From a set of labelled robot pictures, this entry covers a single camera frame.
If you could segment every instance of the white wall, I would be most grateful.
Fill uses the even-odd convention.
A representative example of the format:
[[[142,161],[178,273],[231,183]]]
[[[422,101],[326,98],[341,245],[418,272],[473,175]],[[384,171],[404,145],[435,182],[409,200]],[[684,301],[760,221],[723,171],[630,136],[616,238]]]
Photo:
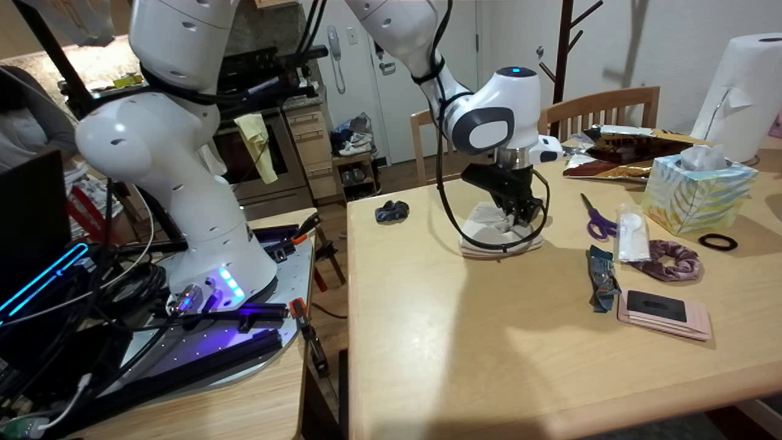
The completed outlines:
[[[338,92],[335,89],[335,75],[333,75],[333,62],[321,58],[321,75],[322,86],[327,91],[327,112],[333,125],[339,125],[349,118],[357,118],[360,112],[366,112],[373,122],[382,119],[378,114],[378,96],[377,96],[377,84],[373,84],[373,46],[371,39],[366,36],[363,28],[360,19],[352,14],[346,3],[327,3],[321,23],[321,32],[316,36],[316,45],[327,45],[327,28],[335,25],[339,41],[341,41],[341,74],[345,74],[345,96]],[[377,136],[377,149],[378,156],[387,156],[387,135],[382,133],[382,125],[373,127]]]
[[[481,64],[479,78],[500,67],[528,67],[541,74],[542,101],[550,98],[552,84],[537,69],[536,48],[545,48],[545,62],[554,72],[554,52],[548,48],[554,23],[550,0],[479,0]]]
[[[577,0],[574,17],[592,3]],[[516,53],[530,56],[545,41],[545,58],[554,69],[559,3],[492,0],[487,6],[498,17],[489,28],[489,39],[495,41],[494,64]],[[782,3],[605,0],[577,30],[585,30],[585,36],[570,53],[564,98],[622,86],[659,86],[659,127],[690,133],[726,41],[739,35],[782,32]]]

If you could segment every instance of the purple scissors handle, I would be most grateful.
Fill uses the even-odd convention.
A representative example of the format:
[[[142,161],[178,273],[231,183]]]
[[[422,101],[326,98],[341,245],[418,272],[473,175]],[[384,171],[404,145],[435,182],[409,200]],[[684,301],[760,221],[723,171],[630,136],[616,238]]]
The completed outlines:
[[[589,202],[589,197],[587,197],[585,193],[582,193],[582,200],[585,200],[587,213],[589,213],[587,232],[589,232],[593,240],[616,238],[616,223],[610,223],[608,218],[603,218],[603,216]]]

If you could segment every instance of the chair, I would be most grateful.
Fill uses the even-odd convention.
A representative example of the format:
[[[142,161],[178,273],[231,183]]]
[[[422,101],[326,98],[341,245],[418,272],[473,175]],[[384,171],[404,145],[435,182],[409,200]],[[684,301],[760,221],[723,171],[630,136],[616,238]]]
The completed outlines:
[[[622,89],[554,103],[541,112],[537,133],[566,139],[592,125],[638,125],[630,112],[641,108],[641,127],[658,125],[659,89]]]
[[[428,125],[437,133],[431,109],[410,112],[410,133],[413,133],[413,153],[415,153],[418,186],[426,186],[426,183],[435,182],[435,174],[428,174],[428,168],[426,168],[426,153],[422,153],[422,129]],[[443,179],[445,182],[446,179],[456,179],[467,163],[489,163],[489,161],[492,161],[489,153],[476,153],[476,156],[456,153],[454,145],[450,145],[443,136]]]
[[[431,109],[410,112],[410,133],[413,133],[413,153],[415,153],[418,186],[426,186],[426,183],[435,182],[435,179],[428,179],[426,156],[422,156],[422,127],[428,127],[428,125],[432,125],[432,129],[437,133]],[[446,139],[443,139],[443,153],[453,153],[453,152],[454,152],[454,147]]]

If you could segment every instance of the black object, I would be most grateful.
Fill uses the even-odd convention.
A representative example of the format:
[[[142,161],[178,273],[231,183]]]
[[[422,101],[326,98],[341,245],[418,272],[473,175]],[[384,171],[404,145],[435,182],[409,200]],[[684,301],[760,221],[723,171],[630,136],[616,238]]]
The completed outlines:
[[[288,309],[284,303],[244,303],[236,310],[230,312],[201,312],[201,316],[186,316],[184,327],[196,327],[201,320],[236,320],[240,333],[250,333],[257,323],[280,325],[288,317]]]
[[[209,358],[196,359],[191,365],[168,370],[164,373],[140,378],[128,384],[124,389],[108,393],[103,399],[87,402],[77,405],[65,421],[47,431],[44,437],[65,437],[73,431],[87,428],[117,413],[124,413],[145,402],[165,395],[184,387],[201,384],[209,376],[236,370],[244,362],[260,362],[280,350],[280,337],[275,329],[257,333],[251,340],[216,353]]]
[[[339,350],[339,428],[341,440],[349,437],[349,365],[346,350]]]
[[[91,384],[108,384],[113,372],[119,367],[124,350],[129,345],[129,333],[117,325],[92,325],[75,333],[49,370],[31,382],[25,391],[33,405],[49,405],[54,402],[69,402],[73,395],[73,384],[82,373],[92,373]]]
[[[275,224],[275,228],[261,228],[251,232],[274,262],[285,262],[288,254],[295,251],[293,238],[297,232],[297,224]]]
[[[157,301],[168,296],[165,270],[158,265],[134,266],[119,283],[104,290],[103,301],[96,303],[103,316],[128,317],[152,309]]]
[[[404,200],[387,200],[382,207],[373,210],[373,221],[387,223],[401,223],[410,216],[410,206]]]
[[[87,89],[82,86],[81,75],[71,67],[65,52],[60,48],[60,45],[52,35],[52,30],[47,28],[47,19],[31,6],[26,6],[25,0],[15,0],[15,6],[19,10],[19,14],[25,17],[25,23],[29,25],[31,35],[40,39],[40,45],[49,53],[49,58],[57,67],[57,72],[65,78],[71,112],[77,119],[86,118],[91,109],[98,108],[98,103],[87,92]]]
[[[739,243],[729,235],[703,235],[703,238],[699,238],[699,245],[703,245],[708,249],[719,249],[719,251],[731,251],[739,248]]]
[[[312,232],[318,224],[321,224],[321,216],[312,213],[307,221],[304,221],[304,223],[297,224],[293,240]]]
[[[589,282],[592,282],[592,309],[596,312],[608,312],[613,299],[619,296],[619,282],[613,277],[613,254],[598,248],[589,248]]]
[[[494,202],[514,221],[530,223],[537,218],[542,202],[533,196],[533,167],[506,171],[494,163],[470,163],[461,182],[492,193]]]
[[[627,290],[627,310],[686,323],[684,301],[662,299],[662,296],[653,296],[653,293],[642,293],[642,290]]]
[[[0,301],[5,301],[57,262],[71,243],[60,153],[47,152],[0,174],[0,206]]]
[[[316,367],[318,376],[326,376],[327,373],[327,358],[322,353],[322,345],[321,345],[316,327],[306,320],[306,323],[297,323],[297,329],[307,342],[310,362]]]

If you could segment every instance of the wire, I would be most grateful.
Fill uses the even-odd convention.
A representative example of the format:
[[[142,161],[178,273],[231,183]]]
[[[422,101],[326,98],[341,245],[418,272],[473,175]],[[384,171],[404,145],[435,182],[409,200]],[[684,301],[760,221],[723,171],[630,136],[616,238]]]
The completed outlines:
[[[333,312],[333,310],[322,309],[321,303],[310,303],[310,305],[318,309],[326,316],[335,317],[335,320],[346,320],[346,316]]]
[[[431,53],[431,64],[432,64],[431,69],[437,69],[435,52],[437,52],[439,36],[443,36],[443,32],[445,32],[445,28],[450,23],[450,12],[453,12],[453,0],[446,0],[446,12],[445,12],[445,17],[443,17],[443,23],[437,28],[437,35],[435,35],[435,46],[432,46],[432,53]],[[536,179],[545,186],[545,206],[542,206],[542,221],[530,235],[519,238],[516,243],[506,243],[506,245],[489,245],[489,243],[479,243],[479,240],[464,235],[464,230],[460,228],[460,223],[456,223],[456,218],[454,218],[454,213],[450,207],[450,200],[446,200],[446,193],[445,193],[445,183],[443,183],[443,136],[445,136],[445,108],[446,108],[446,103],[445,103],[445,86],[443,86],[439,75],[437,75],[437,89],[439,89],[439,109],[437,109],[437,133],[439,133],[439,136],[437,136],[437,193],[439,193],[439,200],[443,200],[446,221],[461,235],[464,243],[470,243],[473,248],[481,248],[481,249],[509,251],[511,248],[533,243],[542,232],[542,228],[548,223],[548,207],[550,207],[550,186],[536,168],[533,168]]]
[[[152,248],[154,235],[157,235],[152,210],[148,210],[148,206],[146,206],[146,200],[145,200],[142,196],[140,196],[140,200],[142,200],[142,206],[145,206],[145,210],[146,210],[146,218],[148,218],[148,238],[146,238],[146,245],[145,245],[142,254],[140,254],[121,273],[117,273],[114,279],[104,282],[103,285],[91,288],[91,290],[86,290],[86,293],[75,296],[75,299],[69,299],[69,301],[63,301],[63,303],[59,303],[59,305],[52,305],[52,309],[44,309],[44,310],[29,312],[29,316],[21,316],[21,317],[18,317],[18,320],[3,323],[0,329],[21,325],[21,323],[36,320],[36,317],[41,317],[41,316],[52,316],[52,312],[57,312],[57,310],[63,310],[63,309],[69,309],[69,305],[73,305],[73,303],[81,303],[81,301],[96,296],[98,290],[119,283],[131,270],[137,270],[140,262],[148,254],[148,248]]]
[[[92,373],[82,373],[77,378],[77,387],[75,387],[75,393],[73,393],[71,403],[52,424],[36,425],[36,428],[40,431],[49,431],[49,428],[59,425],[60,421],[65,421],[65,415],[73,411],[73,405],[77,403],[81,393],[87,389],[91,382],[92,382]]]
[[[326,3],[327,3],[327,0],[321,0],[316,25],[312,25],[312,32],[310,32],[307,45],[304,46],[304,52],[307,52],[307,48],[312,46],[312,39],[316,39],[316,35],[318,35],[318,30],[321,30],[321,19],[322,19]]]
[[[321,6],[321,3],[322,3],[322,0],[312,0],[312,3],[310,3],[307,19],[306,19],[304,32],[301,32],[301,39],[297,39],[297,45],[295,45],[295,58],[304,53],[304,45],[306,45],[307,36],[310,36],[312,17],[318,14],[318,6]]]

